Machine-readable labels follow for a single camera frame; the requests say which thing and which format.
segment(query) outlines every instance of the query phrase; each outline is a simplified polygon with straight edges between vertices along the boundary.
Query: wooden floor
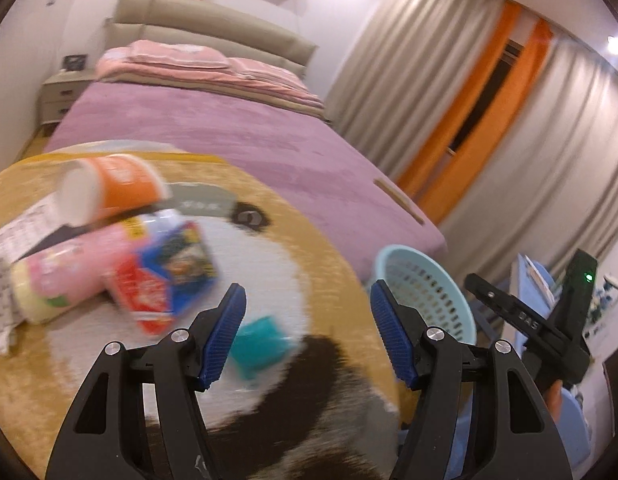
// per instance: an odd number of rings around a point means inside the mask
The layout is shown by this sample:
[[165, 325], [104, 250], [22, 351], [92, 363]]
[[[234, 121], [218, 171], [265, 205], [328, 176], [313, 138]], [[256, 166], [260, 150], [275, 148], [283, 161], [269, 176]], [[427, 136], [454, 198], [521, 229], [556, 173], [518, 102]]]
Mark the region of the wooden floor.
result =
[[30, 156], [40, 155], [51, 137], [45, 137], [42, 130], [38, 130], [31, 138], [28, 145], [20, 153], [20, 158], [29, 158]]

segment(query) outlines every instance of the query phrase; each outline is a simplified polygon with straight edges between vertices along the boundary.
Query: teal object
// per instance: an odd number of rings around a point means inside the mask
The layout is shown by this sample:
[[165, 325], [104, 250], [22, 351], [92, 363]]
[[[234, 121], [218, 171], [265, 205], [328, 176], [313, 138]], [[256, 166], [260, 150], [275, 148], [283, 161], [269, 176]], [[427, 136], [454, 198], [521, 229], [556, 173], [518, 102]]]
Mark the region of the teal object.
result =
[[375, 258], [367, 290], [385, 280], [395, 300], [415, 308], [427, 326], [438, 326], [457, 341], [476, 344], [471, 309], [454, 280], [426, 254], [403, 245], [390, 245]]
[[280, 331], [272, 316], [262, 317], [238, 330], [230, 356], [246, 380], [278, 362], [291, 349], [288, 338]]

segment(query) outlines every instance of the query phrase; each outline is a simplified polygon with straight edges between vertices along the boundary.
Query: curtain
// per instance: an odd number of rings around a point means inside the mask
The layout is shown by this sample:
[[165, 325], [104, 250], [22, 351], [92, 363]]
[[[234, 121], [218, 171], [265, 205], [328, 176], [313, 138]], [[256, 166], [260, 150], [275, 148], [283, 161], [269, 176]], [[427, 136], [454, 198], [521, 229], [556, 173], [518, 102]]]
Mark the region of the curtain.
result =
[[577, 248], [603, 258], [618, 238], [618, 75], [558, 33], [507, 137], [439, 226], [441, 264], [498, 282], [517, 253], [557, 276]]
[[545, 63], [552, 37], [548, 23], [539, 20], [483, 118], [448, 167], [418, 201], [420, 209], [436, 225], [462, 199], [509, 132]]
[[397, 179], [492, 36], [503, 0], [385, 0], [326, 99], [334, 129]]
[[447, 148], [476, 106], [484, 86], [502, 57], [519, 15], [518, 4], [505, 2], [498, 25], [467, 81], [416, 158], [396, 181], [398, 187], [408, 196], [414, 197], [429, 181]]

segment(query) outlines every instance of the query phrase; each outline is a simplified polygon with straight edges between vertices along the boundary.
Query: beige upholstered headboard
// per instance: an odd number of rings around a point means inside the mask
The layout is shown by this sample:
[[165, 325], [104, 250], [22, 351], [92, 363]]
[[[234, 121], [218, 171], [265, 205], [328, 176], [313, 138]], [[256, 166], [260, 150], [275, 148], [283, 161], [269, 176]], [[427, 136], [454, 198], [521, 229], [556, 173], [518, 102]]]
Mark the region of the beige upholstered headboard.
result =
[[200, 0], [119, 0], [106, 26], [106, 48], [135, 40], [210, 46], [305, 75], [316, 45], [278, 25]]

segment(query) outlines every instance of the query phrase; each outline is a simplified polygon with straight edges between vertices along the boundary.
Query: pink bedding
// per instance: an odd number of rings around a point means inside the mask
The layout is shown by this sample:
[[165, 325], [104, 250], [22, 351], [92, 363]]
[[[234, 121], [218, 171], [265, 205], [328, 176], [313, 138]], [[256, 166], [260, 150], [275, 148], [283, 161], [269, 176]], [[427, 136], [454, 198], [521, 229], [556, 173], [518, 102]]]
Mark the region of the pink bedding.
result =
[[247, 79], [266, 81], [309, 93], [309, 89], [300, 81], [298, 76], [285, 68], [272, 66], [255, 59], [245, 59], [244, 57], [230, 57], [229, 62], [234, 72]]
[[230, 69], [231, 62], [215, 48], [189, 44], [164, 44], [137, 40], [128, 47], [128, 60], [134, 63], [161, 64], [176, 68]]
[[109, 139], [169, 142], [221, 156], [300, 210], [361, 280], [386, 245], [427, 254], [445, 246], [431, 222], [421, 226], [374, 184], [385, 177], [373, 164], [316, 118], [202, 91], [96, 82], [46, 150]]
[[195, 83], [210, 83], [227, 88], [238, 88], [263, 95], [279, 97], [294, 103], [323, 109], [317, 95], [291, 86], [277, 85], [262, 79], [253, 79], [224, 70], [188, 70], [168, 65], [132, 62], [128, 47], [113, 48], [100, 58], [96, 66], [96, 78], [106, 80], [122, 74], [137, 74], [160, 79]]

